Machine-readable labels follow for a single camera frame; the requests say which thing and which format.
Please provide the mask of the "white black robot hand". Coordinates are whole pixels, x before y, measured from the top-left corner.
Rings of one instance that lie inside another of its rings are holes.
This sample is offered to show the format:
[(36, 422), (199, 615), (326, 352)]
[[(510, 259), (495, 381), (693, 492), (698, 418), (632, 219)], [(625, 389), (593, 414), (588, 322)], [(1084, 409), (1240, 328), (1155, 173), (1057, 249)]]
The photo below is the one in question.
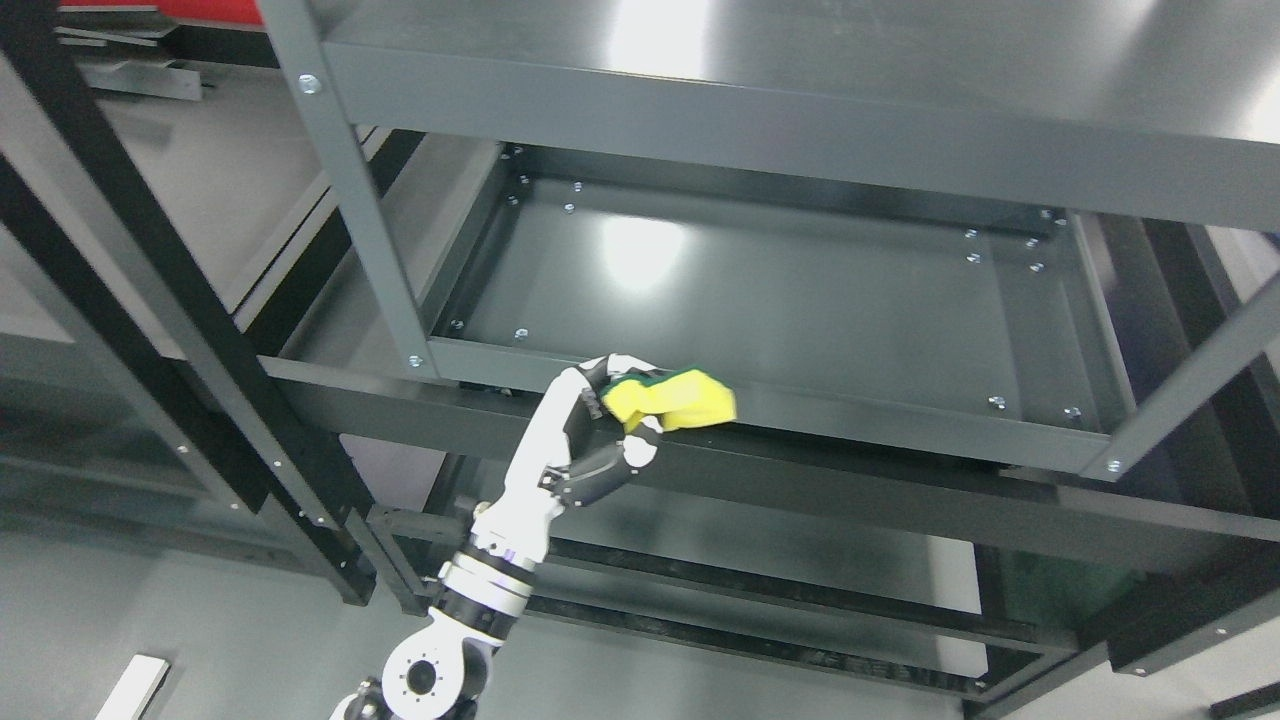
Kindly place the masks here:
[(626, 430), (603, 404), (626, 375), (663, 372), (627, 354), (562, 370), (547, 387), (512, 457), (499, 498), (477, 515), (470, 547), (531, 571), (545, 560), (550, 524), (632, 480), (657, 456), (663, 430), (645, 416)]

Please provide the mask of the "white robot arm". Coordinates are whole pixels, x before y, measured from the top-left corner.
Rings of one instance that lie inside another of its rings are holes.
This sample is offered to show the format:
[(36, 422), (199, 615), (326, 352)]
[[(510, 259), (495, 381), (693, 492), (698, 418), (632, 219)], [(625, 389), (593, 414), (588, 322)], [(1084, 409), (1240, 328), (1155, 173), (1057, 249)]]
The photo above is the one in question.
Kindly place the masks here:
[(544, 552), (470, 539), (442, 569), (428, 624), (357, 684), (333, 719), (471, 719), (495, 653), (527, 607)]

